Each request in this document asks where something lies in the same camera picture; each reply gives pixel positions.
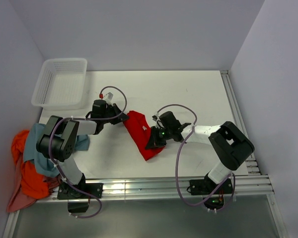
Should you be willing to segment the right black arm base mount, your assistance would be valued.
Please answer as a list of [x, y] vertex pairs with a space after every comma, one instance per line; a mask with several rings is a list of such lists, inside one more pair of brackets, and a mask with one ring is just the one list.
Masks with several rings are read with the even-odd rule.
[[[208, 179], [191, 179], [189, 180], [189, 186], [187, 187], [187, 192], [192, 196], [197, 195], [209, 195], [215, 188], [217, 184], [213, 183], [212, 180]], [[209, 198], [204, 206], [211, 210], [218, 210], [224, 208], [230, 202], [234, 200], [234, 185], [231, 179], [226, 179], [221, 187], [217, 189], [214, 193], [214, 197]]]

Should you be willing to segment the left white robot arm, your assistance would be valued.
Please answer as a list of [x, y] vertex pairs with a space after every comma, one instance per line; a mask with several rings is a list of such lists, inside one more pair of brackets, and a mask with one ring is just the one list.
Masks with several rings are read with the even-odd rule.
[[85, 118], [63, 118], [50, 116], [41, 136], [36, 143], [36, 149], [45, 158], [50, 159], [59, 171], [63, 180], [63, 191], [68, 191], [75, 198], [85, 196], [87, 186], [85, 175], [76, 165], [73, 158], [75, 144], [79, 135], [98, 135], [104, 125], [116, 125], [129, 119], [119, 107], [106, 100], [95, 100], [92, 110]]

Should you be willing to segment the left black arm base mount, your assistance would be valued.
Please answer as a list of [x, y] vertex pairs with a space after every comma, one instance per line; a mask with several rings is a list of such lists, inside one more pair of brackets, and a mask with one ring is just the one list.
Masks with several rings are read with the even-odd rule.
[[62, 183], [58, 189], [57, 199], [68, 202], [68, 211], [71, 213], [85, 213], [89, 208], [91, 196], [101, 198], [103, 192], [103, 183], [86, 183], [79, 187], [84, 193], [81, 193], [67, 183]]

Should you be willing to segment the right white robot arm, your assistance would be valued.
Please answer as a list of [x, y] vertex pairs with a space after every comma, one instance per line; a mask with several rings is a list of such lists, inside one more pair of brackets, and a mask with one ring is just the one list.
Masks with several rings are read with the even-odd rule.
[[253, 143], [230, 121], [214, 126], [194, 125], [188, 122], [182, 124], [171, 111], [153, 116], [153, 119], [156, 125], [150, 128], [150, 137], [145, 149], [165, 147], [171, 139], [180, 142], [176, 156], [176, 177], [180, 153], [185, 143], [209, 144], [213, 147], [220, 161], [205, 176], [205, 188], [210, 193], [218, 192], [222, 183], [255, 150]]

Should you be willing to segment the red t shirt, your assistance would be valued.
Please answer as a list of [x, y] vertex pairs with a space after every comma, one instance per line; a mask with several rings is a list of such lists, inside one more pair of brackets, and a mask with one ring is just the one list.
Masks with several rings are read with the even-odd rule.
[[123, 124], [127, 129], [129, 135], [135, 142], [140, 154], [145, 161], [151, 159], [155, 155], [159, 154], [162, 148], [146, 149], [146, 145], [150, 138], [151, 128], [147, 123], [146, 116], [136, 111], [129, 111], [127, 113], [128, 120], [124, 121]]

